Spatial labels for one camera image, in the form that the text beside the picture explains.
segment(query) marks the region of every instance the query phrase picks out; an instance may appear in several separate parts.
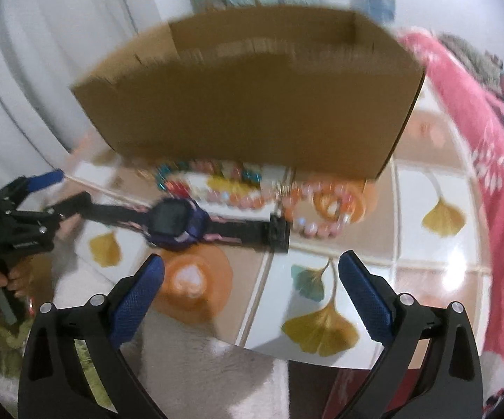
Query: blue rubber tip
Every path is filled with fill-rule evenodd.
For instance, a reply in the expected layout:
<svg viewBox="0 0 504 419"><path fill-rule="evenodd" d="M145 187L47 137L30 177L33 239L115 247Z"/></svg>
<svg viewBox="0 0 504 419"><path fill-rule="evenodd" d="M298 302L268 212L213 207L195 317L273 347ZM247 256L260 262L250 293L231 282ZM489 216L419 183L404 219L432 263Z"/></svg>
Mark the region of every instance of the blue rubber tip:
<svg viewBox="0 0 504 419"><path fill-rule="evenodd" d="M144 272L116 307L109 340L114 348L133 339L165 279L165 266L158 255L150 258Z"/></svg>
<svg viewBox="0 0 504 419"><path fill-rule="evenodd" d="M370 338L387 346L393 340L392 312L370 281L366 267L347 252L339 258L339 279L368 331Z"/></svg>
<svg viewBox="0 0 504 419"><path fill-rule="evenodd" d="M50 187L52 184L60 183L63 179L64 172L62 170L49 171L44 175L30 177L27 188L29 192L36 192Z"/></svg>

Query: metal screw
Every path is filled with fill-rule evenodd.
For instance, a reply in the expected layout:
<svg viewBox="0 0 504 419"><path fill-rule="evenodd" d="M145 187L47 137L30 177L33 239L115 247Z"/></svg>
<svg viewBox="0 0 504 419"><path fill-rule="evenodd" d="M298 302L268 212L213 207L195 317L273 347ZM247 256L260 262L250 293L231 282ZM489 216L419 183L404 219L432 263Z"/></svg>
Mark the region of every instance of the metal screw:
<svg viewBox="0 0 504 419"><path fill-rule="evenodd" d="M459 302L453 302L452 309L454 309L454 312L461 313L463 312L463 305Z"/></svg>
<svg viewBox="0 0 504 419"><path fill-rule="evenodd" d="M104 296L101 294L96 294L91 298L91 305L92 306L100 306L104 304Z"/></svg>
<svg viewBox="0 0 504 419"><path fill-rule="evenodd" d="M43 305L41 305L41 313L49 313L50 310L52 310L52 304L49 302L45 302Z"/></svg>
<svg viewBox="0 0 504 419"><path fill-rule="evenodd" d="M407 293L403 293L399 297L399 301L401 302L401 304L403 304L405 306L412 306L413 303L415 302L415 300L413 299L413 296L411 296L410 294L407 294Z"/></svg>

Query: pink bedding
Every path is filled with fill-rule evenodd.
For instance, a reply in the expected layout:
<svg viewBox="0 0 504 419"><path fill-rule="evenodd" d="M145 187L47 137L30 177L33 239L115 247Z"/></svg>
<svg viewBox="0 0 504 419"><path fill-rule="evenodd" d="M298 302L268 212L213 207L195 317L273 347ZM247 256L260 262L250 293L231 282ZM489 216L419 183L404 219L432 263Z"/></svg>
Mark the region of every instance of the pink bedding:
<svg viewBox="0 0 504 419"><path fill-rule="evenodd" d="M491 95L430 33L409 32L399 39L426 66L472 153L489 225L493 282L490 319L481 357L484 412L504 394L504 126L492 109Z"/></svg>

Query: white curtain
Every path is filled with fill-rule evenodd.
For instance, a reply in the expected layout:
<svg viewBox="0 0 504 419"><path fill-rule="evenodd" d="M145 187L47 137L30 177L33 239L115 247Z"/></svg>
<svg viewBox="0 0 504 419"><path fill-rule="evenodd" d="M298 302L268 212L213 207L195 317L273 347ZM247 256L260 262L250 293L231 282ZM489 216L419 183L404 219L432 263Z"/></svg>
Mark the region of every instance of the white curtain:
<svg viewBox="0 0 504 419"><path fill-rule="evenodd" d="M69 86L159 21L154 0L0 0L0 187L64 165L91 124Z"/></svg>

